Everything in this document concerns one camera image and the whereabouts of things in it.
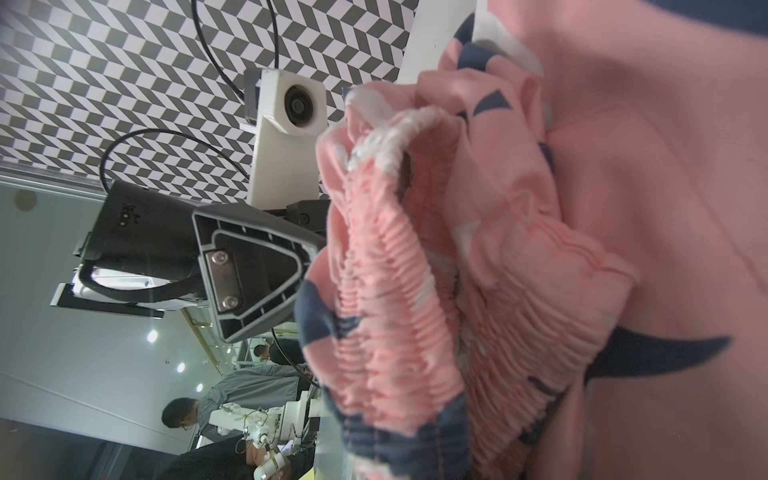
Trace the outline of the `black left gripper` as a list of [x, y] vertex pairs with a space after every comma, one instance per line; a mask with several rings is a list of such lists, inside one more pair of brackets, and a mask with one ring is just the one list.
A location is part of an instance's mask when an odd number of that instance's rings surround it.
[[[116, 181], [78, 253], [78, 280], [122, 303], [209, 299], [219, 337], [237, 343], [293, 320], [299, 287], [326, 244], [329, 205], [194, 205]], [[113, 287], [98, 270], [165, 283]]]

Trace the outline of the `pink shark print shorts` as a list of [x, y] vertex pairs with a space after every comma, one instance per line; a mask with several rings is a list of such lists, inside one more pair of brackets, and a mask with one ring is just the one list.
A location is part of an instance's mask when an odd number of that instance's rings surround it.
[[317, 142], [300, 342], [366, 479], [767, 475], [767, 5], [480, 1]]

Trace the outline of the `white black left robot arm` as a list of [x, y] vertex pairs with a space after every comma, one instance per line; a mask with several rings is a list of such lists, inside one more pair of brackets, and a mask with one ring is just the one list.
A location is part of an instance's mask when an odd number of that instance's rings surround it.
[[154, 319], [201, 307], [226, 343], [265, 334], [293, 318], [300, 284], [325, 244], [329, 205], [195, 205], [118, 181], [75, 251], [75, 277], [52, 303]]

